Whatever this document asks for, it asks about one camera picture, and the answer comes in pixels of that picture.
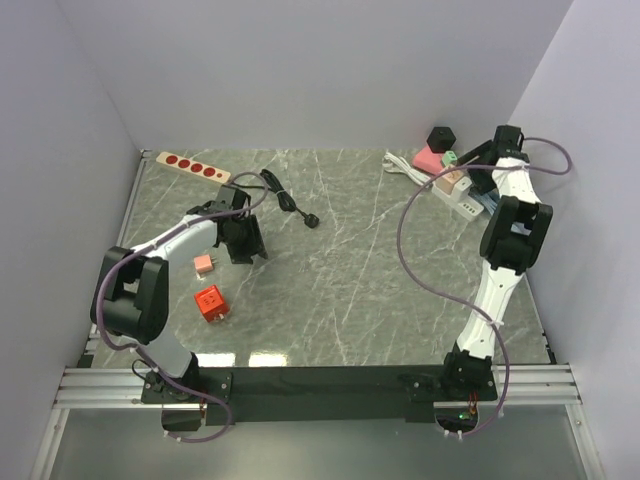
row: marble surface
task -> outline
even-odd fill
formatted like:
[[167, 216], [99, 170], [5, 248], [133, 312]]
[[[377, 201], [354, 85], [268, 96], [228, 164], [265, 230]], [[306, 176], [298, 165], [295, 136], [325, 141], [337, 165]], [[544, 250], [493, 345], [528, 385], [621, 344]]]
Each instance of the marble surface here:
[[[149, 240], [190, 207], [216, 196], [206, 182], [157, 165], [142, 173], [125, 246]], [[383, 171], [377, 150], [205, 150], [174, 153], [232, 173], [268, 168], [299, 207], [321, 219], [308, 229], [282, 212], [273, 194], [256, 211], [269, 259], [231, 265], [211, 248], [215, 270], [197, 278], [171, 270], [169, 323], [205, 365], [393, 365], [441, 363], [465, 325], [467, 308], [422, 291], [402, 270], [395, 237], [414, 184]], [[411, 151], [393, 151], [410, 157]], [[254, 197], [257, 190], [251, 191]], [[430, 192], [410, 212], [406, 256], [426, 282], [472, 300], [480, 280], [478, 246], [488, 216], [469, 223]], [[193, 294], [216, 284], [231, 306], [207, 324]], [[548, 363], [526, 282], [516, 289], [501, 330], [514, 363]], [[126, 367], [129, 353], [104, 345], [94, 367]], [[496, 360], [502, 355], [497, 352]]]

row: white backdrop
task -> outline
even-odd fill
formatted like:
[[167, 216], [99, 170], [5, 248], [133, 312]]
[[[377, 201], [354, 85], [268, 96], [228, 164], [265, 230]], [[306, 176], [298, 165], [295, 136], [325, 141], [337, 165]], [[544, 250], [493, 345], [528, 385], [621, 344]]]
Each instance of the white backdrop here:
[[141, 148], [460, 146], [505, 123], [571, 0], [58, 0]]
[[624, 480], [640, 477], [639, 17], [637, 2], [576, 1], [511, 118], [575, 158], [572, 178], [534, 179], [555, 216], [532, 287], [551, 345], [573, 366], [608, 478]]
[[137, 152], [54, 2], [0, 2], [0, 478], [24, 479], [87, 340]]

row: pink cube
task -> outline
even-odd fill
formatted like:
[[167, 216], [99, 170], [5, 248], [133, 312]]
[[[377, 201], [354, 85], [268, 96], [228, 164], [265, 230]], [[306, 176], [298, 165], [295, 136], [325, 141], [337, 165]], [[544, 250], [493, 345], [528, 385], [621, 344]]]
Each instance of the pink cube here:
[[430, 175], [436, 175], [442, 170], [442, 154], [433, 153], [427, 145], [413, 157], [413, 166]]
[[213, 262], [210, 255], [200, 255], [193, 259], [193, 263], [196, 266], [196, 272], [200, 274], [213, 270]]

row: green block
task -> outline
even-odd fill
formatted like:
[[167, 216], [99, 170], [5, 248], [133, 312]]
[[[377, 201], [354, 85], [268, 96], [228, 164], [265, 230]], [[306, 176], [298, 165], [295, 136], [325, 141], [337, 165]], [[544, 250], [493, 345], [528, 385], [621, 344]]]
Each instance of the green block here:
[[458, 161], [458, 157], [456, 157], [456, 154], [451, 150], [447, 150], [446, 152], [444, 152], [444, 155], [442, 155], [441, 161], [443, 167], [448, 167], [450, 165], [455, 165]]

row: white cable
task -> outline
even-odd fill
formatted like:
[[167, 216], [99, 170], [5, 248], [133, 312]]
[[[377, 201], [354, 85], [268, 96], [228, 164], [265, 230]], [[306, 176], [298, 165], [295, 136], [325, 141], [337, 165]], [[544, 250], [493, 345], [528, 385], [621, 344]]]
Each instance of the white cable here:
[[404, 158], [396, 157], [389, 152], [382, 157], [382, 168], [387, 173], [404, 173], [416, 185], [423, 185], [431, 178], [426, 173], [413, 168]]

